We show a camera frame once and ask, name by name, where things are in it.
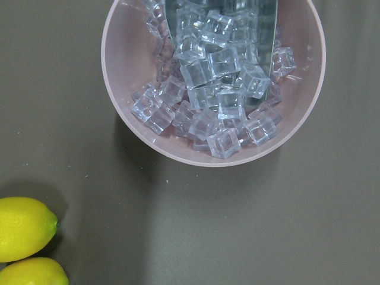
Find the pink ice bowl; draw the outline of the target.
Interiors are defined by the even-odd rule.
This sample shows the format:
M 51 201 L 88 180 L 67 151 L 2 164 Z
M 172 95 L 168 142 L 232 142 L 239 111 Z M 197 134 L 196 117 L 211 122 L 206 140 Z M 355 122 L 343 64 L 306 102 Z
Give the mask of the pink ice bowl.
M 297 69 L 280 81 L 282 115 L 278 135 L 264 145 L 249 146 L 227 159 L 195 151 L 186 138 L 171 129 L 157 135 L 145 127 L 130 108 L 132 94 L 155 80 L 152 57 L 154 37 L 144 26 L 141 1 L 115 1 L 108 13 L 102 35 L 101 62 L 109 97 L 138 146 L 154 154 L 203 167 L 227 167 L 259 159 L 282 146 L 303 125 L 318 100 L 326 66 L 326 44 L 321 20 L 311 1 L 280 1 L 277 22 L 283 28 L 283 44 L 291 46 Z

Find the metal ice scoop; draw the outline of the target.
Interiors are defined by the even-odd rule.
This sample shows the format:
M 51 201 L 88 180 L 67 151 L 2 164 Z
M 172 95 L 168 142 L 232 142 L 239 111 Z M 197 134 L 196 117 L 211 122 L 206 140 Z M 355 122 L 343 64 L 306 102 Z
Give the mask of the metal ice scoop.
M 246 109 L 267 98 L 277 1 L 165 1 L 164 10 L 189 96 L 232 91 Z

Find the yellow lemon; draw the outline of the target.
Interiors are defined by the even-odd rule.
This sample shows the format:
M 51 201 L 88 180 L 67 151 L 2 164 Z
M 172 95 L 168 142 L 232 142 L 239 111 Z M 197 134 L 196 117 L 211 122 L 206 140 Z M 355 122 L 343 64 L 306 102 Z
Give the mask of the yellow lemon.
M 57 216 L 37 199 L 1 198 L 1 262 L 39 252 L 54 237 L 58 224 Z
M 1 270 L 1 284 L 69 284 L 69 278 L 54 259 L 37 257 L 6 266 Z

